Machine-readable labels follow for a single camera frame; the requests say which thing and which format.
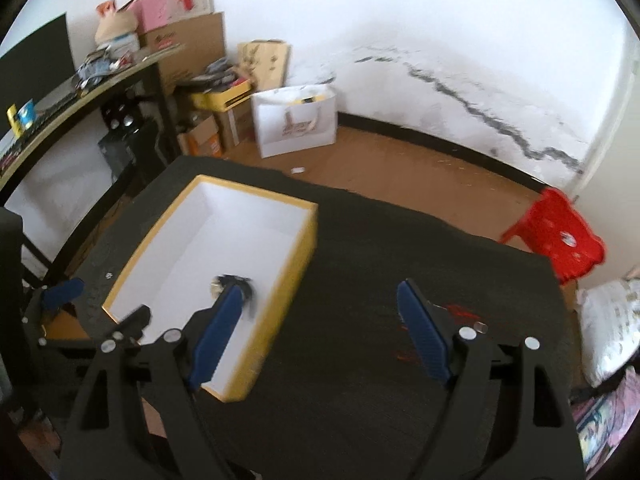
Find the open box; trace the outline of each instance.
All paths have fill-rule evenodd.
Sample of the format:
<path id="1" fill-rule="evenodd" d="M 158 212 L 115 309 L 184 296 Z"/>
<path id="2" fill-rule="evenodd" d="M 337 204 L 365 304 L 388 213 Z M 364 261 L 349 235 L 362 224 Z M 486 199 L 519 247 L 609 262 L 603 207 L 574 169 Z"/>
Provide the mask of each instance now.
<path id="1" fill-rule="evenodd" d="M 316 204 L 210 176 L 197 176 L 134 252 L 103 309 L 116 321 L 151 309 L 142 344 L 214 300 L 221 274 L 252 280 L 255 315 L 243 312 L 203 388 L 222 401 L 246 397 L 260 372 L 316 246 Z"/>

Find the black baseboard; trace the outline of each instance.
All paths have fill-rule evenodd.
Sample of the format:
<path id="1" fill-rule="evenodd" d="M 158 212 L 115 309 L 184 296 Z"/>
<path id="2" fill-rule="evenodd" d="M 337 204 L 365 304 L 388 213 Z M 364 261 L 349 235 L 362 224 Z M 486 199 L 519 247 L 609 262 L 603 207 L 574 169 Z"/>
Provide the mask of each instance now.
<path id="1" fill-rule="evenodd" d="M 386 137 L 392 137 L 398 140 L 404 140 L 416 144 L 417 146 L 423 146 L 430 148 L 436 152 L 445 153 L 446 155 L 455 156 L 470 164 L 475 164 L 480 168 L 485 168 L 492 173 L 496 173 L 504 178 L 513 180 L 521 186 L 527 187 L 537 193 L 540 193 L 548 185 L 544 182 L 536 179 L 524 171 L 520 171 L 509 164 L 500 162 L 491 156 L 484 153 L 476 152 L 471 148 L 460 146 L 450 140 L 441 139 L 430 134 L 418 132 L 417 130 L 411 130 L 397 126 L 396 124 L 385 123 L 376 119 L 369 119 L 367 117 L 361 117 L 358 115 L 346 114 L 344 112 L 338 112 L 338 124 L 340 126 L 347 126 L 349 128 L 356 128 L 358 130 L 364 130 L 373 134 L 380 134 Z"/>

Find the white pillow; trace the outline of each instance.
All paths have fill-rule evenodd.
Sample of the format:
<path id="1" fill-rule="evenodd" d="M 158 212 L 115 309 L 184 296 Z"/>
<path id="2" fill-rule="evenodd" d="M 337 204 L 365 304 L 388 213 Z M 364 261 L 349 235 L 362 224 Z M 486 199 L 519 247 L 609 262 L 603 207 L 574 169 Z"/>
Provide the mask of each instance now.
<path id="1" fill-rule="evenodd" d="M 594 388 L 622 368 L 640 346 L 640 280 L 579 290 L 582 373 Z"/>

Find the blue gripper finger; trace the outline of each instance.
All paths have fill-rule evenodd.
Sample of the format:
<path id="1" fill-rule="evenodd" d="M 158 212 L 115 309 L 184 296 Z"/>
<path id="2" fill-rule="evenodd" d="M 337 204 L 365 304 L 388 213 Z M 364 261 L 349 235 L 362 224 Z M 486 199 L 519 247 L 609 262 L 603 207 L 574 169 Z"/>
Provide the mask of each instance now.
<path id="1" fill-rule="evenodd" d="M 446 383 L 451 377 L 449 349 L 436 325 L 407 282 L 398 285 L 397 298 L 398 312 L 409 330 L 427 375 Z"/>
<path id="2" fill-rule="evenodd" d="M 188 379 L 190 390 L 197 390 L 202 383 L 210 381 L 213 377 L 213 372 L 216 371 L 226 345 L 238 324 L 243 305 L 244 295 L 240 287 L 235 285 L 193 350 L 193 368 Z"/>
<path id="3" fill-rule="evenodd" d="M 50 312 L 79 297 L 84 290 L 84 282 L 80 278 L 71 278 L 66 282 L 49 287 L 42 293 L 42 308 Z"/>

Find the brown floor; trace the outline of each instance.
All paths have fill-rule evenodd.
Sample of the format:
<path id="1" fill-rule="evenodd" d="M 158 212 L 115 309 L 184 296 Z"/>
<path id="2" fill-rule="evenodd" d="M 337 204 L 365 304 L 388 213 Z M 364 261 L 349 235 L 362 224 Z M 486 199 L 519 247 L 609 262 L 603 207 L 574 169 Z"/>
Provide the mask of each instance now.
<path id="1" fill-rule="evenodd" d="M 497 239 L 538 194 L 473 164 L 402 140 L 338 129 L 331 146 L 260 158 L 254 142 L 230 150 L 229 160 L 271 168 L 428 213 L 475 235 Z M 517 238 L 512 244 L 525 249 Z"/>

